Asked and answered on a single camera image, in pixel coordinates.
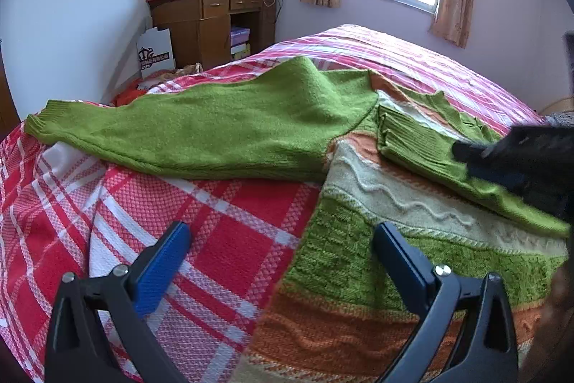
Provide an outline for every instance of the wooden desk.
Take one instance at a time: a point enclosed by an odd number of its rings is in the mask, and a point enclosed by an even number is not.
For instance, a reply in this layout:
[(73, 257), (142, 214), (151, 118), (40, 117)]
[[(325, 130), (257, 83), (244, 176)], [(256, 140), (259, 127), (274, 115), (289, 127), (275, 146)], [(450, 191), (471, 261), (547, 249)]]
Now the wooden desk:
[(0, 50), (0, 142), (20, 123), (10, 89), (6, 81), (4, 64), (2, 63), (2, 51)]
[(276, 0), (154, 0), (153, 26), (169, 28), (176, 66), (205, 70), (231, 60), (231, 26), (251, 30), (253, 54), (275, 43)]

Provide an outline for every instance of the bed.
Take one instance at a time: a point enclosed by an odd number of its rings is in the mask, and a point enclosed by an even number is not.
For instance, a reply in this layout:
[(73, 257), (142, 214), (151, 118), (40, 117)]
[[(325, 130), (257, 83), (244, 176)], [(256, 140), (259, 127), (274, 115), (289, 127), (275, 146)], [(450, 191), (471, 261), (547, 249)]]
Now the bed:
[[(150, 93), (249, 80), (298, 55), (320, 70), (372, 69), (417, 92), (443, 90), (456, 109), (502, 134), (515, 124), (544, 123), (457, 62), (356, 25), (282, 42)], [(192, 250), (147, 323), (190, 381), (227, 381), (293, 258), (320, 190), (305, 182), (157, 178), (63, 143), (40, 145), (20, 126), (0, 144), (0, 336), (30, 378), (43, 381), (61, 276), (102, 276), (131, 263), (181, 219), (192, 226)], [(136, 377), (110, 320), (104, 328), (122, 369)]]

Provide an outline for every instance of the blue gripper pad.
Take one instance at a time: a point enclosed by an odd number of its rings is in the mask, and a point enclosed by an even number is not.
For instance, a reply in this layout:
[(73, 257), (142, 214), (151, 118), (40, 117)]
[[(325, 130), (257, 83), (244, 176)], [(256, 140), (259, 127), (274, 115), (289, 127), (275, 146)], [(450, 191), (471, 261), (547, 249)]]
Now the blue gripper pad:
[(191, 230), (174, 221), (160, 240), (147, 247), (130, 268), (128, 288), (140, 318), (153, 313), (191, 246)]
[(375, 228), (374, 253), (397, 287), (406, 309), (426, 317), (436, 292), (433, 265), (390, 222)]

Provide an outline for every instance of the cardboard box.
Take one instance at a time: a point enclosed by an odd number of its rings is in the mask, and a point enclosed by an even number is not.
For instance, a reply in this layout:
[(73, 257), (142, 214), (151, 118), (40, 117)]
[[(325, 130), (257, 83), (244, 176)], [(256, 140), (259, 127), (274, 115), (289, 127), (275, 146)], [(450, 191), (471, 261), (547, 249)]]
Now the cardboard box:
[(251, 56), (251, 45), (247, 43), (243, 51), (236, 52), (235, 54), (231, 55), (231, 60), (239, 61), (240, 59), (244, 59), (249, 56)]
[(246, 47), (247, 46), (245, 45), (245, 43), (243, 43), (241, 45), (232, 46), (231, 47), (231, 55), (245, 51)]
[(176, 68), (171, 49), (169, 29), (147, 30), (138, 40), (138, 56), (142, 78), (146, 78), (158, 70), (173, 70)]

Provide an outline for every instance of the logo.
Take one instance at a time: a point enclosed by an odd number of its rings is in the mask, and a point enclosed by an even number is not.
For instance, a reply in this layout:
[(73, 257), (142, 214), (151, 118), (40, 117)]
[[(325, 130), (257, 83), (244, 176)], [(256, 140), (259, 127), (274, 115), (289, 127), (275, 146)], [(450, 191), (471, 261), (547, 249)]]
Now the logo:
[(152, 65), (156, 64), (157, 62), (167, 61), (169, 59), (169, 52), (164, 52), (163, 54), (156, 55), (153, 53), (153, 49), (144, 47), (140, 49), (139, 52), (140, 56), (140, 64), (143, 69), (149, 69)]

